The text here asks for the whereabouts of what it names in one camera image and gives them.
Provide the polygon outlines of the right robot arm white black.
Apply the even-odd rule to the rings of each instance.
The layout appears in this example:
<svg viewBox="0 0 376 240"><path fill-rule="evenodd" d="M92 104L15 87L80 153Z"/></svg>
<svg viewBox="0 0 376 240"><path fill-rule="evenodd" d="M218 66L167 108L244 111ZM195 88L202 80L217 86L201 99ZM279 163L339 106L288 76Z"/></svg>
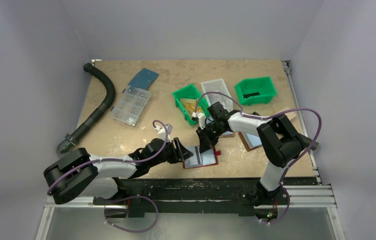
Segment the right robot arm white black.
<svg viewBox="0 0 376 240"><path fill-rule="evenodd" d="M228 111L219 102L207 110L212 122L207 123L198 113L192 115L199 122L196 133L201 153L212 149L226 132L245 133L260 138L269 161L256 191L258 200L264 204L276 198L276 191L281 186L289 163L297 159L308 146L315 147L310 138L296 130L285 114L274 117L242 114L239 110Z"/></svg>

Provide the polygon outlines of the red leather card holder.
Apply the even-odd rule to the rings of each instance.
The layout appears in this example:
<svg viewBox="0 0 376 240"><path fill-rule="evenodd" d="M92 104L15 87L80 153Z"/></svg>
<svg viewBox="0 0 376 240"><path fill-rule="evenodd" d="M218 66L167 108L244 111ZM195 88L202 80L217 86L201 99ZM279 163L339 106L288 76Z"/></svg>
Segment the red leather card holder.
<svg viewBox="0 0 376 240"><path fill-rule="evenodd" d="M203 153L200 153L199 146L189 146L187 149L193 153L193 156L182 162L184 169L208 167L219 163L218 157L221 151L216 150L215 147Z"/></svg>

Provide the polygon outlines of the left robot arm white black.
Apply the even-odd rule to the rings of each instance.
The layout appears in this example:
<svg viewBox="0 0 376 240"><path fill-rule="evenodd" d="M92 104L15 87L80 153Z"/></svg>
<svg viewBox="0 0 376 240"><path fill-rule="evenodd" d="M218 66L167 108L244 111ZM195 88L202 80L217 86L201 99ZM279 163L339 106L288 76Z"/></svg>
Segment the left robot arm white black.
<svg viewBox="0 0 376 240"><path fill-rule="evenodd" d="M82 196L95 181L139 178L159 164L177 164L193 156L177 137L171 141L154 138L145 147L120 157L91 155L81 147L47 167L43 176L47 195L61 205Z"/></svg>

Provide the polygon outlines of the green bin with yellow items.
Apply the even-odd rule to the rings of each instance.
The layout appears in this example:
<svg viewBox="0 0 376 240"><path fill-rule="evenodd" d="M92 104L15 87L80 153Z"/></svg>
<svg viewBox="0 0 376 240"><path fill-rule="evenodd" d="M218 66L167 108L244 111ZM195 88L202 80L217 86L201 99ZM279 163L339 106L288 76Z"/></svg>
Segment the green bin with yellow items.
<svg viewBox="0 0 376 240"><path fill-rule="evenodd" d="M190 126L196 125L197 122L192 120L192 113L195 110L197 100L201 96L198 89L193 84L189 84L172 93L175 106L182 112L184 120Z"/></svg>

